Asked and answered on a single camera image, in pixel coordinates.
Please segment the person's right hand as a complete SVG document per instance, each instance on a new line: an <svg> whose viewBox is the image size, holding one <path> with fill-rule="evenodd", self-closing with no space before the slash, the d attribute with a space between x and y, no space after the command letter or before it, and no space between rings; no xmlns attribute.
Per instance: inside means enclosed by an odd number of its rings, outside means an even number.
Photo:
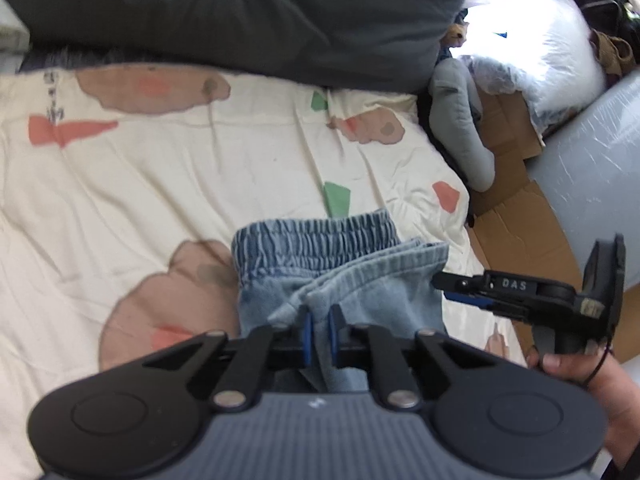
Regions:
<svg viewBox="0 0 640 480"><path fill-rule="evenodd" d="M580 382L605 410L608 433L605 448L622 472L639 447L639 386L614 356L599 351L583 354L546 354L535 347L526 356L529 368L539 367L547 375L567 382Z"/></svg>

